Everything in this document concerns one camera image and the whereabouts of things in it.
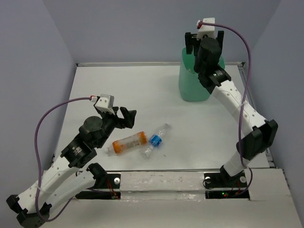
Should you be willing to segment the crushed bottle blue label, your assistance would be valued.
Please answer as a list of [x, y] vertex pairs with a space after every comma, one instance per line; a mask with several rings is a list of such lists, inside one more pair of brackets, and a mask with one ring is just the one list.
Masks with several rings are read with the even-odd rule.
[[143, 156], [143, 158], [150, 159], [153, 151], [161, 147], [170, 129], [171, 126], [165, 123], [154, 131], [154, 133], [148, 139], [147, 144], [140, 150], [140, 154]]

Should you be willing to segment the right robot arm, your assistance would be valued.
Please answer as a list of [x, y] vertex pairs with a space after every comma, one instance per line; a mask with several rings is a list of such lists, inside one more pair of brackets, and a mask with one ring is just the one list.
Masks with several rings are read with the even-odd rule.
[[278, 123], [267, 120], [249, 104], [238, 91], [231, 76], [219, 65], [224, 32], [216, 38], [185, 33], [186, 53], [194, 55], [194, 71], [200, 84], [227, 109], [238, 123], [236, 152], [214, 178], [230, 186], [240, 173], [259, 154], [272, 146]]

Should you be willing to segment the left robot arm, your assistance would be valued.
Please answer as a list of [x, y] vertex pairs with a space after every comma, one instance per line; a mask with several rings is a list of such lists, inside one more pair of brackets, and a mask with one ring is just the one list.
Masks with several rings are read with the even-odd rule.
[[[52, 210], [67, 203], [84, 189], [104, 185], [107, 172], [98, 163], [89, 162], [97, 155], [115, 128], [133, 128], [136, 110], [125, 107], [99, 107], [99, 116], [90, 116], [79, 127], [79, 133], [62, 150], [61, 155], [46, 171], [38, 172], [38, 180], [18, 195], [10, 195], [6, 203], [17, 214], [24, 228], [39, 228], [50, 222]], [[71, 181], [67, 179], [86, 164], [87, 171]]]

